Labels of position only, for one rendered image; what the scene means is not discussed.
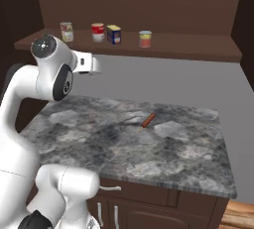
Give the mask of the dark brown narrow cupboard door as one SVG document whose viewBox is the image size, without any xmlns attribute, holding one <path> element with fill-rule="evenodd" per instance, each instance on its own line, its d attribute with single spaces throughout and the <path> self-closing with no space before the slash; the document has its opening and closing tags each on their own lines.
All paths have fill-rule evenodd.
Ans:
<svg viewBox="0 0 254 229">
<path fill-rule="evenodd" d="M 108 203 L 107 199 L 103 196 L 95 196 L 91 199 L 87 200 L 87 207 L 90 212 L 90 214 L 98 221 L 98 216 L 97 216 L 97 202 L 101 203 L 102 206 L 102 220 L 103 220 L 103 227 L 100 227 L 101 229 L 109 229 L 109 214 L 108 214 Z"/>
</svg>

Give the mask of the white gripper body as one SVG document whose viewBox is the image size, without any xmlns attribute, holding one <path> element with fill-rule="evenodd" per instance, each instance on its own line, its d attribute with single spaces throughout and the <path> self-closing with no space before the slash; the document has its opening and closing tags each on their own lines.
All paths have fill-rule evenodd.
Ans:
<svg viewBox="0 0 254 229">
<path fill-rule="evenodd" d="M 101 73 L 101 66 L 100 66 L 100 62 L 96 57 L 92 58 L 92 74 L 97 74 L 97 73 Z"/>
</svg>

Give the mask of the dark brown drawer front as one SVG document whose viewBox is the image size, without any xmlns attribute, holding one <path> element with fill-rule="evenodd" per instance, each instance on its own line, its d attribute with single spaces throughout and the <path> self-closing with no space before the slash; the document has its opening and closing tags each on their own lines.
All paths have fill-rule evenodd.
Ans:
<svg viewBox="0 0 254 229">
<path fill-rule="evenodd" d="M 161 206 L 178 206 L 180 195 L 178 190 L 103 177 L 100 179 L 100 185 L 108 187 L 121 186 L 122 188 L 120 191 L 99 189 L 98 193 L 101 195 Z"/>
</svg>

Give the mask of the red and white can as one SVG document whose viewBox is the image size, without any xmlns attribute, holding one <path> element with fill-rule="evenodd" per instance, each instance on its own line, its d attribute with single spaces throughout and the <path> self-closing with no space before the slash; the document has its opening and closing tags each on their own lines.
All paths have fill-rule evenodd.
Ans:
<svg viewBox="0 0 254 229">
<path fill-rule="evenodd" d="M 104 40 L 104 24 L 93 23 L 91 25 L 92 38 L 95 42 L 102 42 Z"/>
</svg>

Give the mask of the can with red orange label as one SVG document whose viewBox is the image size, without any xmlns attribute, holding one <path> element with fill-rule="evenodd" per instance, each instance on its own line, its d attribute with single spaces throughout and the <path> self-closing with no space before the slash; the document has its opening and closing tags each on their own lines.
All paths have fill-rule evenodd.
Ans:
<svg viewBox="0 0 254 229">
<path fill-rule="evenodd" d="M 149 48 L 151 46 L 152 32 L 140 31 L 139 32 L 139 46 L 141 48 Z"/>
</svg>

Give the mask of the dark brown open wall cabinet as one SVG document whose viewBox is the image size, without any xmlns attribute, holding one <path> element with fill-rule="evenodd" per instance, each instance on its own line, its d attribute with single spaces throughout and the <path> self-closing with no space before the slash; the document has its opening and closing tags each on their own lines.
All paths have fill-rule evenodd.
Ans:
<svg viewBox="0 0 254 229">
<path fill-rule="evenodd" d="M 76 50 L 132 57 L 170 57 L 239 62 L 231 39 L 238 0 L 39 0 L 44 27 L 15 44 L 26 50 L 43 34 L 58 36 L 59 24 L 71 21 Z M 104 40 L 92 38 L 91 25 L 104 24 Z M 121 43 L 107 41 L 107 25 L 121 28 Z M 139 32 L 151 31 L 149 48 Z"/>
</svg>

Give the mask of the brown sausage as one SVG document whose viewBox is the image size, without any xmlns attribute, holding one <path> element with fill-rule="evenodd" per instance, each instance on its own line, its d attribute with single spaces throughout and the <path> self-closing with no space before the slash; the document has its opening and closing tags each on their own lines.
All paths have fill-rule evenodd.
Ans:
<svg viewBox="0 0 254 229">
<path fill-rule="evenodd" d="M 142 123 L 141 127 L 146 128 L 154 120 L 155 116 L 155 113 L 150 114 L 147 119 Z"/>
</svg>

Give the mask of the dark brown cabinet door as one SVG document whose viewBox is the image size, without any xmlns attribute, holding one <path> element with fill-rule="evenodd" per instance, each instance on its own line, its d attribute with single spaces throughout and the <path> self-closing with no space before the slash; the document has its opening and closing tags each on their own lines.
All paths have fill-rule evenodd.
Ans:
<svg viewBox="0 0 254 229">
<path fill-rule="evenodd" d="M 0 0 L 0 90 L 12 64 L 35 62 L 29 50 L 16 50 L 14 44 L 43 27 L 39 0 Z"/>
<path fill-rule="evenodd" d="M 242 53 L 240 65 L 254 91 L 254 0 L 239 0 L 231 38 Z"/>
</svg>

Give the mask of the blue and yellow box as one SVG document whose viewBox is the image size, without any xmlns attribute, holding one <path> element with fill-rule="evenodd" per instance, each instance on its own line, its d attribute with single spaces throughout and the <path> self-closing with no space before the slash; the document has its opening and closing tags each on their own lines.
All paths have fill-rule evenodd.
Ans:
<svg viewBox="0 0 254 229">
<path fill-rule="evenodd" d="M 121 43 L 121 28 L 116 25 L 107 25 L 107 41 L 112 45 Z"/>
</svg>

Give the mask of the dark brown wide cupboard door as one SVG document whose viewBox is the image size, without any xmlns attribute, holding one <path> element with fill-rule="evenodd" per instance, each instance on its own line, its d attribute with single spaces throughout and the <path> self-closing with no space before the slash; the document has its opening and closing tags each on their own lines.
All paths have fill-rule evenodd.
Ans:
<svg viewBox="0 0 254 229">
<path fill-rule="evenodd" d="M 208 229 L 209 225 L 209 218 L 109 199 L 112 229 L 115 229 L 114 205 L 118 206 L 119 229 Z"/>
</svg>

